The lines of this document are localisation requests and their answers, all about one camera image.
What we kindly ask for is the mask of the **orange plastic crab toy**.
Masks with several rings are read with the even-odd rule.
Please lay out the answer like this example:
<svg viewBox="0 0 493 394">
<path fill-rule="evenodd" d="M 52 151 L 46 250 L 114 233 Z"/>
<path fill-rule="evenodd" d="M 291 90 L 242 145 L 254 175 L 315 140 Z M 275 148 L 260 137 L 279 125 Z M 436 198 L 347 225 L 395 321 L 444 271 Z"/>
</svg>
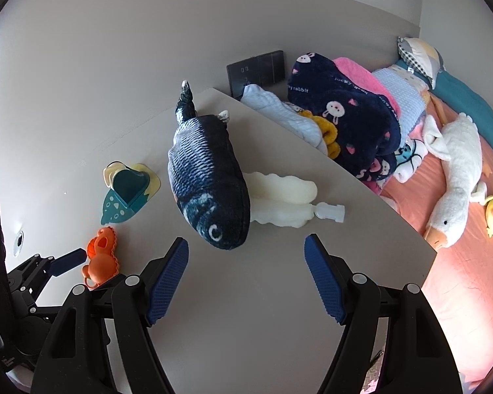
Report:
<svg viewBox="0 0 493 394">
<path fill-rule="evenodd" d="M 106 283 L 120 271 L 115 256 L 117 236 L 112 227 L 101 228 L 87 245 L 88 263 L 82 267 L 84 285 L 90 290 Z"/>
</svg>

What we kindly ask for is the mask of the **teal tape dispenser holder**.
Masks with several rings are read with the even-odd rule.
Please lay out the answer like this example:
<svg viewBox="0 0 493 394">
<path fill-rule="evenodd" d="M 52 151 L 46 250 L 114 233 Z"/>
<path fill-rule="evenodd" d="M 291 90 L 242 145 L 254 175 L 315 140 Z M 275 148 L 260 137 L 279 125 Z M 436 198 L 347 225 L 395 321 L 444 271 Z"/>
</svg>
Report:
<svg viewBox="0 0 493 394">
<path fill-rule="evenodd" d="M 107 194 L 102 205 L 101 225 L 129 221 L 159 191 L 159 177 L 145 164 L 126 165 L 114 161 L 103 170 Z"/>
</svg>

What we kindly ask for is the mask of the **dark blue fish plush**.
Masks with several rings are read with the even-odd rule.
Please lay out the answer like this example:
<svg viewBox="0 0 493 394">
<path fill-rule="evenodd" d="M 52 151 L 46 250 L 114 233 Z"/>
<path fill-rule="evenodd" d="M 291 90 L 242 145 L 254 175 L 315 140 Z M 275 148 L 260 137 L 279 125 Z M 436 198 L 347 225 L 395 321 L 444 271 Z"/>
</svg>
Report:
<svg viewBox="0 0 493 394">
<path fill-rule="evenodd" d="M 177 207 L 210 245 L 222 250 L 242 246 L 250 226 L 250 197 L 226 115 L 199 115 L 189 82 L 183 81 L 175 117 L 167 171 Z"/>
</svg>

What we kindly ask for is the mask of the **white cartoon print cloth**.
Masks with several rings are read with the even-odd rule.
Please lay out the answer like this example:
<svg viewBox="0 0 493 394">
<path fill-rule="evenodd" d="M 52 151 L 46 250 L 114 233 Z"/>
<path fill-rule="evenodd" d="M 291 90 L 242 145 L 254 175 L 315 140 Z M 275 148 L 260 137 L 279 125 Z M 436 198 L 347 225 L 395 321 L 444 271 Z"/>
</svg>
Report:
<svg viewBox="0 0 493 394">
<path fill-rule="evenodd" d="M 394 153 L 396 168 L 393 177 L 400 183 L 409 181 L 427 154 L 425 143 L 418 139 L 407 138 L 404 145 Z"/>
</svg>

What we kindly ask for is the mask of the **pink bed sheet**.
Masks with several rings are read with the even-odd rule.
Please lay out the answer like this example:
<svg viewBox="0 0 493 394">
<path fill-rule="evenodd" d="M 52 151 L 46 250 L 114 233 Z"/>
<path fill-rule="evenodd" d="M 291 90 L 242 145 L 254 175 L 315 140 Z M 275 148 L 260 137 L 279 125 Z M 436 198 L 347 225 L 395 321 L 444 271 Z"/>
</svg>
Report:
<svg viewBox="0 0 493 394">
<path fill-rule="evenodd" d="M 382 194 L 393 199 L 400 216 L 422 233 L 444 191 L 441 161 L 427 155 L 407 182 L 391 179 Z M 466 382 L 480 382 L 493 367 L 493 237 L 486 232 L 480 204 L 470 205 L 460 240 L 438 251 L 423 292 L 450 344 L 458 371 Z"/>
</svg>

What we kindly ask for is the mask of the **yellow plush garment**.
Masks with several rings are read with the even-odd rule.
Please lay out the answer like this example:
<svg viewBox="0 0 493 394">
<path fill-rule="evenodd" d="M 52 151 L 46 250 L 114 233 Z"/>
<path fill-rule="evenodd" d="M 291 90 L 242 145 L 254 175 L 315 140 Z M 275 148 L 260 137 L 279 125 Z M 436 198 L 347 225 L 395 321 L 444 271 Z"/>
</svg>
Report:
<svg viewBox="0 0 493 394">
<path fill-rule="evenodd" d="M 317 149 L 330 159 L 336 159 L 341 151 L 340 145 L 337 143 L 338 128 L 327 118 L 313 115 L 310 110 L 302 109 L 298 112 L 298 114 L 301 117 L 308 118 L 317 124 L 317 127 L 319 127 L 319 131 L 321 133 L 321 140 L 317 146 Z"/>
</svg>

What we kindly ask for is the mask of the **navy bunny print blanket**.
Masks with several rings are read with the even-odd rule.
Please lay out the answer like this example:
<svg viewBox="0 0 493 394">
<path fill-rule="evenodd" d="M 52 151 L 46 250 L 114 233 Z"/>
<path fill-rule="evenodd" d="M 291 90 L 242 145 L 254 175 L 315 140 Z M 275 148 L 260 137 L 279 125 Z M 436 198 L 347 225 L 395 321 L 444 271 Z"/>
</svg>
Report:
<svg viewBox="0 0 493 394">
<path fill-rule="evenodd" d="M 334 125 L 339 146 L 334 161 L 347 172 L 362 182 L 382 182 L 393 174 L 402 135 L 383 94 L 353 83 L 334 60 L 307 53 L 294 63 L 288 100 Z"/>
</svg>

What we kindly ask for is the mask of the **pale blue baby garment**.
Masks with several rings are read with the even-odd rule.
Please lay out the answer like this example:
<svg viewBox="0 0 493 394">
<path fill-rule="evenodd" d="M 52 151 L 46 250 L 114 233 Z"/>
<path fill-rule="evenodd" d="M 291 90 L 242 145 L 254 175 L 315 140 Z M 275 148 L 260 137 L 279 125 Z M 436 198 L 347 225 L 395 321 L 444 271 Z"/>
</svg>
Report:
<svg viewBox="0 0 493 394">
<path fill-rule="evenodd" d="M 250 109 L 294 133 L 295 136 L 322 154 L 328 154 L 327 145 L 317 123 L 310 118 L 301 116 L 287 103 L 279 100 L 276 94 L 264 90 L 257 84 L 248 84 L 244 87 L 240 101 Z"/>
</svg>

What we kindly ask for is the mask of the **white goose plush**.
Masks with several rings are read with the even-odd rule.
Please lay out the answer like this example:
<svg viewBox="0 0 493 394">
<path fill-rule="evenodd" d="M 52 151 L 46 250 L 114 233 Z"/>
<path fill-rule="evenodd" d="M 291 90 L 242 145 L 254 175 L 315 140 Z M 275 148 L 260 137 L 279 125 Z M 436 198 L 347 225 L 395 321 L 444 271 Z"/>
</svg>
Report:
<svg viewBox="0 0 493 394">
<path fill-rule="evenodd" d="M 442 128 L 427 116 L 423 141 L 428 152 L 441 160 L 445 178 L 445 192 L 434 205 L 424 233 L 439 251 L 456 244 L 465 231 L 469 204 L 476 200 L 483 172 L 482 146 L 477 125 L 464 113 Z"/>
</svg>

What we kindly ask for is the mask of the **light blue knitted blanket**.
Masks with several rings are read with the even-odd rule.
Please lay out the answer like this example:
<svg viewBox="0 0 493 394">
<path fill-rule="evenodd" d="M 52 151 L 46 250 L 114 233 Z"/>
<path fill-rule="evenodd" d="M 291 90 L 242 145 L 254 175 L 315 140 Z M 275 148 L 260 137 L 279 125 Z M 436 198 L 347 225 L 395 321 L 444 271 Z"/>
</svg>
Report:
<svg viewBox="0 0 493 394">
<path fill-rule="evenodd" d="M 392 95 L 400 109 L 398 120 L 402 147 L 426 113 L 427 103 L 422 94 L 428 90 L 428 85 L 414 73 L 396 64 L 376 69 L 372 75 Z"/>
</svg>

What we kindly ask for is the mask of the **pink fleece blanket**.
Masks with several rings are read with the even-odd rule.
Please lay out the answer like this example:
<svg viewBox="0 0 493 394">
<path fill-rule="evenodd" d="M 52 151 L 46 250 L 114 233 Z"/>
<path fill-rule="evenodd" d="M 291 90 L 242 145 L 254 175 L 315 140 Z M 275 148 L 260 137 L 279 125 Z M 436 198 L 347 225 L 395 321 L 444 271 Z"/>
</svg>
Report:
<svg viewBox="0 0 493 394">
<path fill-rule="evenodd" d="M 401 109 L 392 94 L 381 84 L 375 76 L 363 66 L 346 57 L 338 57 L 333 60 L 338 70 L 345 75 L 351 82 L 371 92 L 372 94 L 383 95 L 387 98 L 397 118 L 401 115 Z"/>
</svg>

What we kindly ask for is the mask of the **teal long pillow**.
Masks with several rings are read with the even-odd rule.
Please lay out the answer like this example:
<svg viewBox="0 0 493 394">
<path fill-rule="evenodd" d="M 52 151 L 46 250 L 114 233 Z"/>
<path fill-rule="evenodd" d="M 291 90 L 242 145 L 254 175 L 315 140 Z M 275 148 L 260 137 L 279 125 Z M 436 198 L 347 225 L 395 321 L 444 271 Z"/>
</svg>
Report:
<svg viewBox="0 0 493 394">
<path fill-rule="evenodd" d="M 409 66 L 402 60 L 394 63 L 409 70 Z M 436 87 L 429 87 L 429 82 L 415 70 L 410 71 L 428 85 L 430 92 L 456 112 L 464 113 L 477 124 L 479 133 L 493 148 L 493 109 L 479 94 L 472 91 L 465 83 L 449 74 L 446 70 L 437 77 Z"/>
</svg>

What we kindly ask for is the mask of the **patterned checked pillow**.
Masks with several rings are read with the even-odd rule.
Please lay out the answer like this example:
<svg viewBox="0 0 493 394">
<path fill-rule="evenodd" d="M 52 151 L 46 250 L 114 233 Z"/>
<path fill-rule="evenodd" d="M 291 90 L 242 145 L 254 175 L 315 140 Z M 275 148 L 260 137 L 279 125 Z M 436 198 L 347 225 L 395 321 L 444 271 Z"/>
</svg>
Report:
<svg viewBox="0 0 493 394">
<path fill-rule="evenodd" d="M 445 71 L 443 57 L 434 46 L 415 37 L 398 37 L 397 48 L 401 59 L 436 87 L 438 75 Z"/>
</svg>

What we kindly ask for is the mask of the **black wall switch panel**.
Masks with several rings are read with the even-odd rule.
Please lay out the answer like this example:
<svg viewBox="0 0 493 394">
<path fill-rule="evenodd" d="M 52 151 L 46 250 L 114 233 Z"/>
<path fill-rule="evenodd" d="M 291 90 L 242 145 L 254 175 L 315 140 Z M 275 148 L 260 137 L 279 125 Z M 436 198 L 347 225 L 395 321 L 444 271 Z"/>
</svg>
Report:
<svg viewBox="0 0 493 394">
<path fill-rule="evenodd" d="M 230 96 L 240 99 L 248 84 L 261 87 L 278 84 L 286 78 L 285 54 L 282 50 L 261 54 L 226 67 Z"/>
</svg>

